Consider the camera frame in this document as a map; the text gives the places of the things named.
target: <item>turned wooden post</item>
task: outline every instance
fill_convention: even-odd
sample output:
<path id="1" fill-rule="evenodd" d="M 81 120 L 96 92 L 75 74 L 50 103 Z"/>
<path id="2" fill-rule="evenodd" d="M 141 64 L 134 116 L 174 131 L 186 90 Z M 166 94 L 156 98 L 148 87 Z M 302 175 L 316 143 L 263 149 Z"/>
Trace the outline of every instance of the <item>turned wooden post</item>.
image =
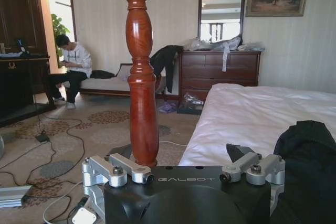
<path id="1" fill-rule="evenodd" d="M 146 0 L 127 0 L 126 40 L 133 66 L 128 83 L 131 90 L 131 144 L 136 162 L 153 167 L 157 164 L 159 131 L 156 120 L 155 75 L 149 64 L 152 51 L 152 25 Z"/>

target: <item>open door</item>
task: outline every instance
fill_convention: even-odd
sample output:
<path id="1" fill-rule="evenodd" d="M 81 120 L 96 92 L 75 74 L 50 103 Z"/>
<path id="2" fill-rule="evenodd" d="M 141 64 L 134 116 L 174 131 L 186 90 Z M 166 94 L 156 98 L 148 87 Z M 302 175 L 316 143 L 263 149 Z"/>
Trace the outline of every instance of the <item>open door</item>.
<path id="1" fill-rule="evenodd" d="M 31 54 L 47 55 L 40 0 L 0 0 L 0 53 L 18 52 L 17 39 Z"/>

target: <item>dresser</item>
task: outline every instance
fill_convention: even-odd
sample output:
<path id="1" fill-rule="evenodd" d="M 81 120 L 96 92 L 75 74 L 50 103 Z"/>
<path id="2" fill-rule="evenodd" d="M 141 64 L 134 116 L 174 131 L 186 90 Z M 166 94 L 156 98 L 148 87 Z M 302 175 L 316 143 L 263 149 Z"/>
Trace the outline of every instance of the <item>dresser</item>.
<path id="1" fill-rule="evenodd" d="M 0 127 L 55 108 L 47 83 L 49 57 L 0 58 Z M 48 104 L 34 103 L 33 94 L 46 93 Z"/>
<path id="2" fill-rule="evenodd" d="M 205 101 L 216 83 L 235 83 L 257 86 L 260 52 L 233 51 L 227 57 L 226 71 L 222 71 L 222 51 L 184 51 L 180 57 L 180 102 L 186 93 Z"/>

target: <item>mirror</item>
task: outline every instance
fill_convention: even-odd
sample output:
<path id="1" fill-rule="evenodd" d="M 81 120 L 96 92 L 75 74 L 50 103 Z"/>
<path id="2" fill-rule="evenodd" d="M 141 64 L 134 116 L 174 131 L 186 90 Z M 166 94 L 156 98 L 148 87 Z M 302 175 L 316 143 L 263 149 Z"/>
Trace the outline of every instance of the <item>mirror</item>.
<path id="1" fill-rule="evenodd" d="M 198 38 L 215 43 L 242 34 L 244 6 L 245 0 L 199 0 Z"/>

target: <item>black pants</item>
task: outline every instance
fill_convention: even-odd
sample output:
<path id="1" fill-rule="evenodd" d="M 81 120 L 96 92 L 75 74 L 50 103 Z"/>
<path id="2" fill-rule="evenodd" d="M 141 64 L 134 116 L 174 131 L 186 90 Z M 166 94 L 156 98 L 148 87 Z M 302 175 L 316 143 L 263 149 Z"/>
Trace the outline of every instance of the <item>black pants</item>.
<path id="1" fill-rule="evenodd" d="M 61 97 L 61 93 L 59 92 L 56 85 L 59 83 L 65 82 L 65 81 L 69 81 L 70 88 L 69 88 L 69 92 L 67 93 L 67 101 L 74 103 L 75 97 L 80 88 L 80 83 L 81 81 L 84 81 L 87 78 L 87 76 L 83 72 L 69 71 L 67 73 L 50 74 L 48 78 L 49 78 L 49 86 L 51 90 L 51 95 L 54 98 Z"/>

